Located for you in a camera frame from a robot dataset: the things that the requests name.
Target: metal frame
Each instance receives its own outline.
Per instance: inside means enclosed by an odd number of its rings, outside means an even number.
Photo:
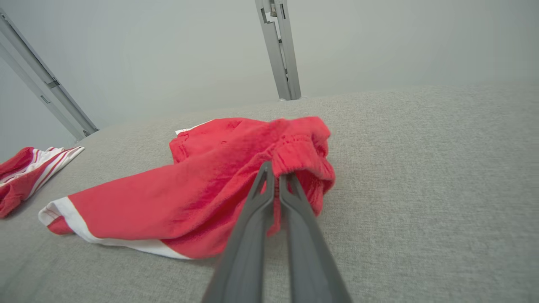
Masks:
[[[39,59],[2,9],[0,9],[0,56],[77,140],[82,140],[98,130]]]
[[[299,99],[301,97],[300,81],[287,0],[255,0],[255,3],[279,98]],[[277,33],[275,22],[266,18],[266,13],[270,11],[277,13],[279,33]]]

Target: white panel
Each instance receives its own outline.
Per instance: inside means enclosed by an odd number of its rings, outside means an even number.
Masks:
[[[302,95],[539,79],[537,0],[290,0]]]
[[[0,163],[21,148],[72,147],[75,137],[0,58]]]
[[[98,128],[277,101],[253,0],[0,0]]]

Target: red garment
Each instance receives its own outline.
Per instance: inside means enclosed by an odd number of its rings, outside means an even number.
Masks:
[[[0,218],[5,218],[83,150],[25,147],[0,164]]]
[[[170,142],[174,164],[53,201],[40,220],[58,234],[174,258],[221,253],[260,166],[296,171],[314,213],[335,181],[326,160],[329,130],[318,117],[261,122],[217,119]],[[274,225],[280,228],[280,203]]]

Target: red and white striped garment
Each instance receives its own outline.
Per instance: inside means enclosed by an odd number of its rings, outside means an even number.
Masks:
[[[47,150],[25,147],[0,164],[0,218],[32,196],[83,150],[84,147]]]
[[[266,161],[276,177],[296,171],[320,214],[323,194],[335,182],[326,159],[329,134],[318,117],[215,119],[179,132],[170,142],[174,164],[52,201],[38,217],[54,233],[74,232],[91,243],[171,258],[215,256]],[[270,234],[280,229],[278,197]]]

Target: gray textile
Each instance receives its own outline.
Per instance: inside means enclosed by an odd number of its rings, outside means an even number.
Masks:
[[[222,117],[307,115],[332,131],[337,182],[317,220],[355,301],[537,301],[538,96],[537,84],[416,87],[103,129],[0,222],[0,301],[199,301],[215,259],[174,260],[57,236],[39,223],[39,209],[171,164],[177,129]],[[281,232],[266,245],[265,301],[289,301],[288,281]]]

